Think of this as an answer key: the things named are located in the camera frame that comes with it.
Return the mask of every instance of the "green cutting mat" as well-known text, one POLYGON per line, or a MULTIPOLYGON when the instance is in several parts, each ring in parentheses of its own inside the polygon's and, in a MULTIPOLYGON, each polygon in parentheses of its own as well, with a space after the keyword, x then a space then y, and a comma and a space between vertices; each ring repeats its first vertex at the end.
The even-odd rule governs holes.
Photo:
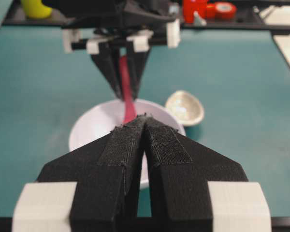
MULTIPOLYGON (((290 216, 290 70, 268 32, 182 32, 177 49, 152 49, 140 98, 164 104, 195 94, 204 121, 187 136, 242 164, 272 216, 290 216)), ((78 117, 113 93, 85 51, 65 55, 59 28, 0 30, 0 216, 23 185, 68 152, 78 117)), ((148 190, 139 214, 149 216, 148 190)))

